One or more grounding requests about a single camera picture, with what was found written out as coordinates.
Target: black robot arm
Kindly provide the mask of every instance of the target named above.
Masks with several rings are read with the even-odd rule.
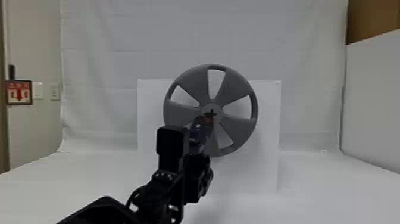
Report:
[[[213,179],[210,157],[203,151],[213,130],[213,115],[197,117],[190,131],[174,126],[157,130],[158,170],[125,205],[102,197],[58,224],[181,223],[184,205],[197,203]]]

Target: fire alarm sign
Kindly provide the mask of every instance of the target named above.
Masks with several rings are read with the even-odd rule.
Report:
[[[29,80],[8,80],[7,104],[32,105],[32,82]]]

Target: wall outlet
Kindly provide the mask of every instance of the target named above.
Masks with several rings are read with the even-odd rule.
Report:
[[[33,99],[43,99],[43,82],[32,82]]]
[[[61,88],[57,82],[50,83],[50,100],[61,101]]]

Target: gray wheel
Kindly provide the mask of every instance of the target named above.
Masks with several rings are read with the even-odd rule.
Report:
[[[225,72],[216,97],[210,99],[208,92],[208,71]],[[183,105],[171,100],[174,90],[180,86],[199,102],[199,107]],[[223,107],[243,97],[249,96],[251,102],[251,117],[241,118],[225,114]],[[232,144],[220,148],[215,131],[211,134],[205,146],[205,153],[210,157],[220,157],[230,154],[241,147],[254,131],[258,117],[257,98],[249,82],[237,71],[218,64],[204,64],[182,73],[170,86],[164,100],[164,122],[166,125],[185,126],[195,117],[214,110],[217,115],[214,122],[219,123],[232,140]]]

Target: white partition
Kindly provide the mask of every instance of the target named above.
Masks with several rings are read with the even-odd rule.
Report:
[[[156,130],[164,125],[164,95],[172,83],[173,80],[146,79],[137,82],[138,149],[143,161],[141,168],[147,176],[157,168]],[[239,194],[264,195],[276,192],[280,82],[252,80],[250,85],[258,101],[257,125],[251,137],[237,151],[211,159],[215,179],[208,194],[234,197]],[[239,111],[245,111],[246,106],[245,103],[237,104]],[[221,133],[216,133],[220,140]]]
[[[400,30],[348,46],[343,152],[400,172]]]

